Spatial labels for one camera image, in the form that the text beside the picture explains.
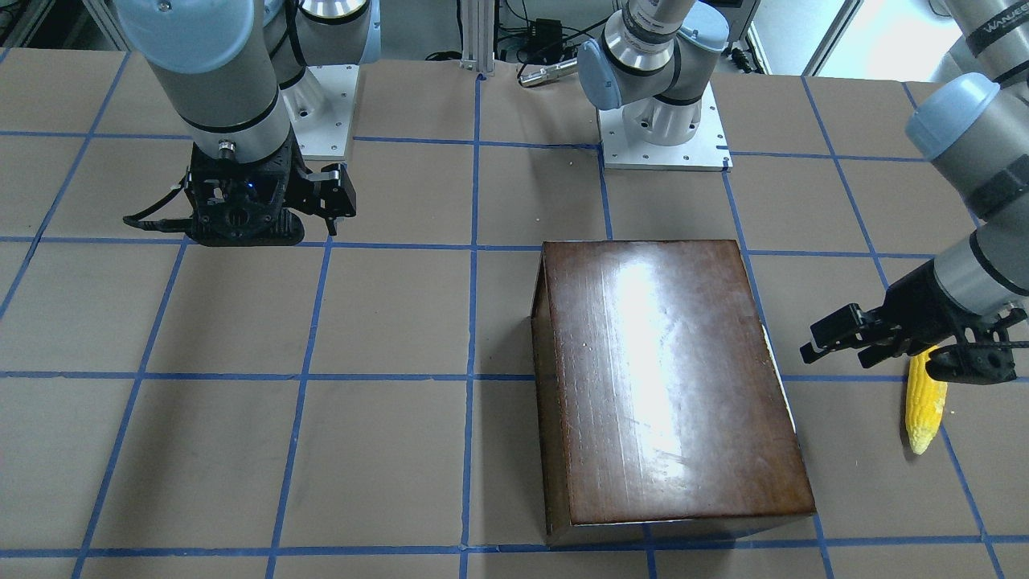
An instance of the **metal cylinder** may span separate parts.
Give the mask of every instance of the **metal cylinder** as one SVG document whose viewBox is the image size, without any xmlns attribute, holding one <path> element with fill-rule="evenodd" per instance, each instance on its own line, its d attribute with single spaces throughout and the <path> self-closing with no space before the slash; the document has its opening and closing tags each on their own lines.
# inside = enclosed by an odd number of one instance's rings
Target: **metal cylinder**
<svg viewBox="0 0 1029 579">
<path fill-rule="evenodd" d="M 965 42 L 987 76 L 1010 85 L 1029 75 L 1029 2 L 947 0 Z"/>
<path fill-rule="evenodd" d="M 369 0 L 304 2 L 296 35 L 308 66 L 358 63 L 371 26 L 370 7 Z"/>
<path fill-rule="evenodd" d="M 653 34 L 674 34 L 697 0 L 630 0 L 629 17 Z"/>
<path fill-rule="evenodd" d="M 1029 152 L 1027 123 L 1029 107 L 1001 91 L 953 145 L 931 159 L 980 217 L 987 216 L 982 200 L 977 198 L 986 192 L 980 187 Z"/>
</svg>

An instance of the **corn cob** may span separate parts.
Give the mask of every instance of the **corn cob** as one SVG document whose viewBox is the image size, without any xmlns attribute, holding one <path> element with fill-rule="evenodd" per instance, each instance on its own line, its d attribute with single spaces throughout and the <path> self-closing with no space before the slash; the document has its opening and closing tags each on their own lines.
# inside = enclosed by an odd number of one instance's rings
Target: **corn cob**
<svg viewBox="0 0 1029 579">
<path fill-rule="evenodd" d="M 939 430 L 947 400 L 947 383 L 929 377 L 925 363 L 935 347 L 911 359 L 908 370 L 908 397 L 904 404 L 904 426 L 908 440 L 915 455 L 925 453 Z"/>
</svg>

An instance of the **wooden box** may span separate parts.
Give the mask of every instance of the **wooden box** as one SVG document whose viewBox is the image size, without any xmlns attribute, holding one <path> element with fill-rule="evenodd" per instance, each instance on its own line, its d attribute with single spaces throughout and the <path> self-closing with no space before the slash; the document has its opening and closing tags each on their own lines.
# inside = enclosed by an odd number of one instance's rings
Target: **wooden box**
<svg viewBox="0 0 1029 579">
<path fill-rule="evenodd" d="M 735 241 L 544 243 L 532 335 L 549 544 L 815 512 Z"/>
</svg>

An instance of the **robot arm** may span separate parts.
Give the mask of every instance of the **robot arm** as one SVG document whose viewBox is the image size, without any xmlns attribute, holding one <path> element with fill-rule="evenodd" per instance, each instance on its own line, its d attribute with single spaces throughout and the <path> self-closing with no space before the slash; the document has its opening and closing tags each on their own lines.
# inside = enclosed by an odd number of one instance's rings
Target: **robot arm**
<svg viewBox="0 0 1029 579">
<path fill-rule="evenodd" d="M 1016 378 L 1007 329 L 1029 297 L 1029 5 L 951 0 L 969 47 L 994 81 L 965 74 L 930 97 L 908 136 L 986 224 L 890 285 L 881 307 L 850 304 L 811 327 L 802 356 L 859 349 L 861 365 L 914 356 L 947 338 L 926 369 L 939 381 Z"/>
<path fill-rule="evenodd" d="M 359 59 L 368 51 L 369 3 L 375 0 L 115 0 L 126 35 L 193 138 L 180 183 L 192 214 L 142 220 L 173 190 L 125 221 L 185 232 L 204 245 L 292 245 L 304 238 L 293 208 L 323 217 L 334 234 L 335 220 L 355 213 L 353 185 L 340 162 L 320 173 L 307 168 L 280 88 L 299 82 L 306 64 L 324 62 L 330 52 Z M 339 42 L 325 47 L 325 38 L 333 37 L 327 30 L 339 37 L 355 25 L 357 32 L 363 27 L 360 50 L 340 49 Z M 283 40 L 270 46 L 277 30 Z"/>
<path fill-rule="evenodd" d="M 729 23 L 696 0 L 630 0 L 578 53 L 579 82 L 598 109 L 627 107 L 636 137 L 660 145 L 693 138 L 701 99 Z"/>
</svg>

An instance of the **black cable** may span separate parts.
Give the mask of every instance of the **black cable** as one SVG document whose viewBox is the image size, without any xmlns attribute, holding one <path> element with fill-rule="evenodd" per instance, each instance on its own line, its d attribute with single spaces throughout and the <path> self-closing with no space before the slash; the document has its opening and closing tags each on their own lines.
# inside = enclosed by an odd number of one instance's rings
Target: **black cable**
<svg viewBox="0 0 1029 579">
<path fill-rule="evenodd" d="M 457 0 L 457 34 L 461 37 L 461 50 L 464 50 L 464 23 L 461 22 L 461 0 Z"/>
<path fill-rule="evenodd" d="M 569 36 L 565 36 L 565 37 L 561 38 L 560 40 L 555 40 L 554 42 L 551 42 L 546 46 L 543 46 L 542 48 L 539 48 L 535 52 L 529 55 L 529 58 L 527 58 L 526 61 L 532 60 L 533 57 L 535 57 L 537 55 L 540 55 L 540 53 L 543 53 L 546 50 L 548 50 L 549 48 L 553 48 L 553 47 L 555 47 L 557 45 L 563 45 L 565 42 L 571 40 L 572 38 L 575 38 L 577 36 L 588 35 L 587 33 L 589 33 L 591 30 L 593 30 L 595 28 L 598 28 L 600 26 L 603 26 L 604 23 L 606 23 L 606 22 L 607 22 L 607 19 L 605 17 L 603 20 L 597 21 L 595 24 L 587 27 L 584 30 L 581 30 L 581 31 L 576 32 L 575 34 L 571 34 Z M 518 74 L 514 75 L 516 79 L 518 79 L 519 77 L 521 77 L 522 73 L 525 72 L 525 68 L 527 66 L 529 66 L 528 62 L 523 62 L 521 58 L 519 58 L 519 62 L 522 63 L 522 68 L 520 68 L 519 71 L 518 71 Z"/>
</svg>

